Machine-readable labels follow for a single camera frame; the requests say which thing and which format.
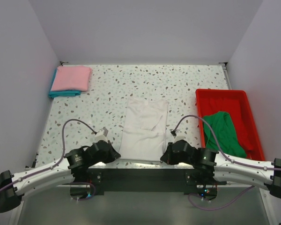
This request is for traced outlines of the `green t shirt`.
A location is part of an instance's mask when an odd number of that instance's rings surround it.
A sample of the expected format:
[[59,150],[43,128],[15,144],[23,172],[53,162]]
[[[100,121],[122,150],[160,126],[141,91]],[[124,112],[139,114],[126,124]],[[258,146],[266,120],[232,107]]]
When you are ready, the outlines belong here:
[[237,133],[231,116],[227,112],[219,111],[215,114],[204,116],[203,119],[210,125],[225,154],[239,158],[246,158],[247,154],[237,139]]

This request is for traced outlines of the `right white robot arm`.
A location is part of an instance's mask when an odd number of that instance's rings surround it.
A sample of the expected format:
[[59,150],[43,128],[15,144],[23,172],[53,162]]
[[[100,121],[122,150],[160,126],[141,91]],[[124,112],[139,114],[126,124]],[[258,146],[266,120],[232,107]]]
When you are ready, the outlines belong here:
[[161,161],[168,165],[185,163],[194,168],[191,175],[201,185],[234,182],[268,190],[281,199],[281,159],[255,161],[226,155],[218,150],[192,147],[187,141],[168,143]]

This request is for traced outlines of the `white t shirt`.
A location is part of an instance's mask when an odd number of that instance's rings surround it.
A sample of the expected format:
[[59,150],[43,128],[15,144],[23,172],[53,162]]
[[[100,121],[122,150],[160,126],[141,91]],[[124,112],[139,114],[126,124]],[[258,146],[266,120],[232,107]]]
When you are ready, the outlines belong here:
[[159,161],[166,142],[169,102],[128,98],[119,153],[122,159]]

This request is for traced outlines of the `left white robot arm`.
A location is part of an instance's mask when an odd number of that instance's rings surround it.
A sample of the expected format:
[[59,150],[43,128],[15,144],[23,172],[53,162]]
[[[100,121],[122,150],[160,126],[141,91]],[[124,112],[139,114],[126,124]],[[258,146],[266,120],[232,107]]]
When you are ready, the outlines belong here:
[[56,161],[29,171],[0,174],[0,213],[18,207],[23,200],[52,187],[76,182],[84,183],[89,167],[102,162],[108,164],[120,158],[109,141],[98,141],[69,151]]

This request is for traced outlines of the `red plastic bin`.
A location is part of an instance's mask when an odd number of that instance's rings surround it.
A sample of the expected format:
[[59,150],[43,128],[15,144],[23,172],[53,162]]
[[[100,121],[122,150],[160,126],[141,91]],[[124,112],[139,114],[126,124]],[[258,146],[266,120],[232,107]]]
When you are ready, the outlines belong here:
[[[245,91],[197,89],[195,94],[199,117],[203,118],[219,111],[229,113],[237,133],[238,142],[247,154],[246,158],[265,160]],[[199,121],[198,127],[200,129],[201,145],[217,149],[218,147],[215,143],[217,138],[212,128],[209,129],[202,121]]]

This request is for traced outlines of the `folded pink t shirt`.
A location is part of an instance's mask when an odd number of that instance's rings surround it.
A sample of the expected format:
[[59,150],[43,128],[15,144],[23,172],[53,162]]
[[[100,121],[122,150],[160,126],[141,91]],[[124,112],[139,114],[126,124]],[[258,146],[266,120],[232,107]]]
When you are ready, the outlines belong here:
[[87,91],[92,69],[85,66],[59,66],[56,69],[51,91]]

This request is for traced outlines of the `folded teal t shirt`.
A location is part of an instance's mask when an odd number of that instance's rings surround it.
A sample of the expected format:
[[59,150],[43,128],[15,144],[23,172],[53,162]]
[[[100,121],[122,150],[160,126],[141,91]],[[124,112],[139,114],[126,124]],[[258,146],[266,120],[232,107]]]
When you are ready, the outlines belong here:
[[57,69],[54,70],[53,76],[52,76],[52,81],[50,85],[50,90],[48,92],[48,97],[49,98],[56,98],[56,97],[75,97],[75,96],[80,96],[81,91],[80,90],[62,90],[62,91],[52,91],[51,88],[53,86],[55,77],[56,77]]

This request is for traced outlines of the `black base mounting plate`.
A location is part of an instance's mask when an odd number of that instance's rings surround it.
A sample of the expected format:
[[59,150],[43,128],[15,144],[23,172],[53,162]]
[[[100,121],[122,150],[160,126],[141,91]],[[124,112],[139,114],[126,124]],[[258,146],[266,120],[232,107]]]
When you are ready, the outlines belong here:
[[74,184],[79,183],[93,186],[90,193],[95,195],[105,192],[180,192],[207,199],[216,198],[218,186],[227,184],[204,178],[203,173],[190,168],[89,168],[74,176]]

